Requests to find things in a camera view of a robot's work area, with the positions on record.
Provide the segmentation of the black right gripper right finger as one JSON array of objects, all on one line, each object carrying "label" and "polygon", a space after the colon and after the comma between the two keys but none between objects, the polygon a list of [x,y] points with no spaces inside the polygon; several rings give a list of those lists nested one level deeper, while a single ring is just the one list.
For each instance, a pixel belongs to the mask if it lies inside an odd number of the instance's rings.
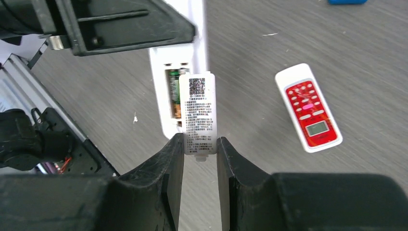
[{"label": "black right gripper right finger", "polygon": [[390,177],[361,173],[268,174],[217,140],[224,231],[405,231],[408,198]]}]

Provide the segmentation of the white battery cover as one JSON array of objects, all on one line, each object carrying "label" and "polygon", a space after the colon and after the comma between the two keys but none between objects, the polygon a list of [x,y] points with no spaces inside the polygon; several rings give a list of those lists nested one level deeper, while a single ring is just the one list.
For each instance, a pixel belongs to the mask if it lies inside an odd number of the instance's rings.
[{"label": "white battery cover", "polygon": [[184,153],[205,162],[217,153],[215,75],[186,73],[179,78]]}]

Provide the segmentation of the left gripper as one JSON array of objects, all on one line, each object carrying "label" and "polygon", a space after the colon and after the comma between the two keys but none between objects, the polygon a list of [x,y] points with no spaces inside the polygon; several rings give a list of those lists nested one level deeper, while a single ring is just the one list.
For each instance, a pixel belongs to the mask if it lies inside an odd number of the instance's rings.
[{"label": "left gripper", "polygon": [[2,0],[0,38],[32,34],[89,56],[191,43],[196,29],[162,0]]}]

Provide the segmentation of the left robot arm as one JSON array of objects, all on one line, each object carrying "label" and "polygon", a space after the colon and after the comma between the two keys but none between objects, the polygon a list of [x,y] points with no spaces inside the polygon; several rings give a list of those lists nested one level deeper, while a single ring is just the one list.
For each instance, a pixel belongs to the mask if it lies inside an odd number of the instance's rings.
[{"label": "left robot arm", "polygon": [[[6,42],[24,35],[61,38],[75,56],[139,50],[191,42],[195,26],[162,0],[3,0],[0,38]],[[44,162],[63,162],[70,173],[115,169],[96,146],[79,136],[48,107],[31,110],[33,125],[21,109],[0,116],[0,162],[27,170]]]}]

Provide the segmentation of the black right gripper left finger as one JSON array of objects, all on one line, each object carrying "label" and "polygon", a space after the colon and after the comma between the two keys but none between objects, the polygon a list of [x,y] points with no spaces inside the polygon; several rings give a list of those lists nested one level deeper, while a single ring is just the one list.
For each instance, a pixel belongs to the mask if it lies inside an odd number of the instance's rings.
[{"label": "black right gripper left finger", "polygon": [[3,175],[3,231],[176,231],[184,165],[178,133],[128,173]]}]

